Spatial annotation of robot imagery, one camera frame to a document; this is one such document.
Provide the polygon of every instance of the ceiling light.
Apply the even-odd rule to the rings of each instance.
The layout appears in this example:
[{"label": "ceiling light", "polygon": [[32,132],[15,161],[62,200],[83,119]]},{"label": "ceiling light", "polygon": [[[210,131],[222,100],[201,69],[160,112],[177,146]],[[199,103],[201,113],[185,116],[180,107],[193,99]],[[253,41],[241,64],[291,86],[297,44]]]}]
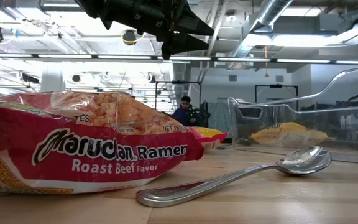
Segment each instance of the ceiling light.
[{"label": "ceiling light", "polygon": [[269,58],[218,58],[221,62],[270,62]]},{"label": "ceiling light", "polygon": [[106,72],[106,73],[103,74],[103,79],[106,80],[106,81],[110,80],[109,72]]},{"label": "ceiling light", "polygon": [[267,35],[256,35],[256,34],[248,34],[247,37],[242,41],[242,46],[268,46],[272,45],[272,40]]},{"label": "ceiling light", "polygon": [[125,45],[133,46],[137,43],[137,39],[135,36],[135,30],[125,30],[125,33],[122,35],[122,41]]},{"label": "ceiling light", "polygon": [[40,58],[92,58],[92,55],[75,55],[75,54],[63,54],[63,55],[38,55]]},{"label": "ceiling light", "polygon": [[21,79],[22,77],[23,77],[22,71],[17,71],[17,72],[16,72],[16,78],[17,78],[17,79]]},{"label": "ceiling light", "polygon": [[325,7],[288,7],[286,8],[281,16],[308,16],[314,17],[321,14],[321,11],[324,10]]},{"label": "ceiling light", "polygon": [[336,63],[343,65],[358,65],[358,60],[337,60]]},{"label": "ceiling light", "polygon": [[0,57],[28,58],[28,57],[32,57],[32,55],[31,54],[0,54]]},{"label": "ceiling light", "polygon": [[277,59],[277,62],[283,62],[283,63],[329,63],[329,60]]},{"label": "ceiling light", "polygon": [[52,4],[52,3],[45,3],[43,7],[79,7],[78,4]]},{"label": "ceiling light", "polygon": [[73,75],[73,77],[71,79],[73,80],[73,82],[80,82],[81,81],[81,77],[79,75]]},{"label": "ceiling light", "polygon": [[118,59],[118,60],[125,60],[125,59],[133,59],[133,60],[150,60],[151,56],[135,56],[135,55],[99,55],[100,59]]},{"label": "ceiling light", "polygon": [[331,43],[329,37],[322,35],[277,35],[272,45],[282,47],[322,47]]},{"label": "ceiling light", "polygon": [[226,17],[226,21],[228,22],[234,22],[237,20],[237,17],[236,16],[227,16]]},{"label": "ceiling light", "polygon": [[150,73],[147,74],[146,79],[149,81],[149,83],[155,83],[155,77]]},{"label": "ceiling light", "polygon": [[179,57],[179,56],[171,56],[170,60],[202,60],[202,61],[209,61],[212,58],[210,57]]}]

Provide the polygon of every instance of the man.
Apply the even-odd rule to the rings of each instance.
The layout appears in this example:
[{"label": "man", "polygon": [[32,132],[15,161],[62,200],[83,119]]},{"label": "man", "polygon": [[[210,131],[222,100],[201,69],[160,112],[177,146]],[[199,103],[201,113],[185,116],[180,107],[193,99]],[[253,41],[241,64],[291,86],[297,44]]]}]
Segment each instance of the man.
[{"label": "man", "polygon": [[191,118],[192,105],[190,104],[190,97],[184,96],[181,98],[181,105],[175,110],[172,117],[179,121],[184,126],[196,126],[197,119]]}]

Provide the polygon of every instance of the fluorescent light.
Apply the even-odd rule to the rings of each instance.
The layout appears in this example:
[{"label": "fluorescent light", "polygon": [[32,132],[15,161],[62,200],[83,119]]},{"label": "fluorescent light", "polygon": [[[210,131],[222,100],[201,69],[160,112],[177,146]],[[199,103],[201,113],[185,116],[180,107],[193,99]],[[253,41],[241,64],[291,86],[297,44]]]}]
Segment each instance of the fluorescent light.
[{"label": "fluorescent light", "polygon": [[52,4],[52,3],[45,3],[43,7],[79,7],[77,4]]},{"label": "fluorescent light", "polygon": [[179,57],[179,56],[172,56],[169,60],[202,60],[202,61],[208,61],[211,60],[210,57]]},{"label": "fluorescent light", "polygon": [[270,62],[269,58],[218,58],[221,62]]},{"label": "fluorescent light", "polygon": [[277,62],[283,62],[283,63],[329,63],[329,60],[277,59]]},{"label": "fluorescent light", "polygon": [[331,43],[329,37],[321,35],[277,35],[272,45],[282,47],[322,47]]},{"label": "fluorescent light", "polygon": [[92,58],[91,55],[38,55],[40,58]]},{"label": "fluorescent light", "polygon": [[267,35],[248,34],[242,41],[243,47],[253,47],[256,45],[268,46],[272,44],[272,40]]},{"label": "fluorescent light", "polygon": [[88,87],[88,86],[66,86],[66,89],[96,90],[95,87]]},{"label": "fluorescent light", "polygon": [[337,60],[336,63],[345,65],[358,65],[358,60]]},{"label": "fluorescent light", "polygon": [[288,7],[281,16],[318,16],[325,7]]},{"label": "fluorescent light", "polygon": [[184,63],[184,64],[191,63],[189,60],[181,61],[181,60],[164,60],[162,58],[158,58],[158,59],[163,60],[162,63]]},{"label": "fluorescent light", "polygon": [[135,56],[135,55],[99,55],[100,59],[119,59],[119,60],[125,60],[125,59],[135,59],[135,60],[150,60],[151,56]]},{"label": "fluorescent light", "polygon": [[28,58],[28,57],[32,57],[32,55],[31,54],[0,54],[0,57]]}]

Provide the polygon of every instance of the spoon handle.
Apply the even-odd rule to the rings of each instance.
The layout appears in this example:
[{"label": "spoon handle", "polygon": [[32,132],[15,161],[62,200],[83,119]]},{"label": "spoon handle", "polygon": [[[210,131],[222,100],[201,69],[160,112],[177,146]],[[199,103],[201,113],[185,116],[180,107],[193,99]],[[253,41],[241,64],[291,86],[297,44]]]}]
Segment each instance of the spoon handle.
[{"label": "spoon handle", "polygon": [[140,190],[136,193],[136,200],[141,204],[150,207],[167,207],[176,205],[210,193],[222,186],[225,186],[226,184],[230,184],[231,182],[248,175],[267,169],[275,169],[277,167],[277,165],[254,166],[219,177],[200,180],[189,184]]}]

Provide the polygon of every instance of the wall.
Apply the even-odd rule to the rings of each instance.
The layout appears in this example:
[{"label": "wall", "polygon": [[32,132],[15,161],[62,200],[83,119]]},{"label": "wall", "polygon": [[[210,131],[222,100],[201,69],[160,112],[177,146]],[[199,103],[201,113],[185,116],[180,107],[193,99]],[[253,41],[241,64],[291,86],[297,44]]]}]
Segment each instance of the wall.
[{"label": "wall", "polygon": [[[195,81],[199,74],[198,68],[192,68],[192,81]],[[283,75],[282,85],[291,85],[292,75],[285,69],[269,69],[269,77],[265,77],[266,70],[233,70],[210,68],[205,76],[201,88],[201,101],[216,103],[218,98],[241,98],[244,101],[255,102],[255,85],[276,84],[276,75]],[[237,75],[236,82],[229,82],[229,75]],[[258,88],[258,102],[266,102],[267,98],[292,98],[293,93],[286,88],[270,89]],[[190,97],[198,97],[195,90],[190,90]]]},{"label": "wall", "polygon": [[[299,96],[312,94],[311,65],[305,65],[292,73],[292,85],[299,87]],[[303,100],[299,102],[299,107],[309,106],[310,104],[311,100]]]},{"label": "wall", "polygon": [[[358,66],[312,65],[312,93],[322,91],[337,74],[352,68],[358,68]],[[317,97],[315,101],[332,104],[336,101],[347,101],[355,95],[358,95],[358,72],[349,73],[338,79],[324,95]]]},{"label": "wall", "polygon": [[191,104],[198,107],[200,105],[200,86],[198,84],[190,84],[188,96],[191,98]]}]

